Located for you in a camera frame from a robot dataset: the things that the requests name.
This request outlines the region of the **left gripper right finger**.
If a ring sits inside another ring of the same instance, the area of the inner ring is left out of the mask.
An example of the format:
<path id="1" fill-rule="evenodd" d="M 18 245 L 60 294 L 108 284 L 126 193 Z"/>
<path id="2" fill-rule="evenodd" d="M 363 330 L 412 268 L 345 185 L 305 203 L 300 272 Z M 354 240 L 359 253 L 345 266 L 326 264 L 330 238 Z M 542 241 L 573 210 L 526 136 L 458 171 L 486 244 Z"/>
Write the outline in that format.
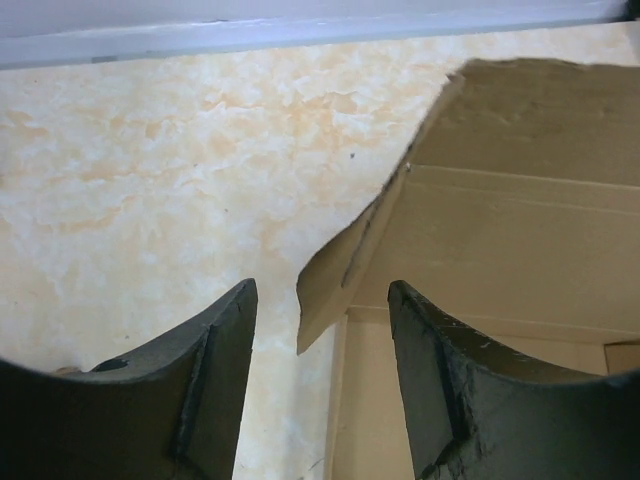
<path id="1" fill-rule="evenodd" d="M 591 375 L 514 350 L 403 281 L 388 290 L 419 479 L 635 479 L 639 374 Z"/>

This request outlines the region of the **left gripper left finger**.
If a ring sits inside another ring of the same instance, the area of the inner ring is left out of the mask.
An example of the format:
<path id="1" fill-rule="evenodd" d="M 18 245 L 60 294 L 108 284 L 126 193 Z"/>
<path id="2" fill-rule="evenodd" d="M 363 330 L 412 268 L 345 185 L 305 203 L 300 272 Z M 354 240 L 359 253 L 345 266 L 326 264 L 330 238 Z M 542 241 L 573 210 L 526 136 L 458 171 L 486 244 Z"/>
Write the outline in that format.
<path id="1" fill-rule="evenodd" d="M 253 280 L 93 370 L 1 365 L 5 479 L 228 479 L 256 325 Z"/>

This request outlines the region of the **cardboard box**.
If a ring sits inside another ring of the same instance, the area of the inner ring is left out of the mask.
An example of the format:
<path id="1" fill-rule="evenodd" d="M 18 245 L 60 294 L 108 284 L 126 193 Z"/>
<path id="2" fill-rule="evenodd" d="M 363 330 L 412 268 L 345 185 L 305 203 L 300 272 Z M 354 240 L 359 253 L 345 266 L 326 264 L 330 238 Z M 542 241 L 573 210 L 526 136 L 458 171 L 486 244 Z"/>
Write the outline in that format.
<path id="1" fill-rule="evenodd" d="M 639 374 L 638 68 L 466 62 L 379 196 L 302 270 L 299 350 L 336 330 L 330 479 L 419 479 L 395 281 L 530 357 Z"/>

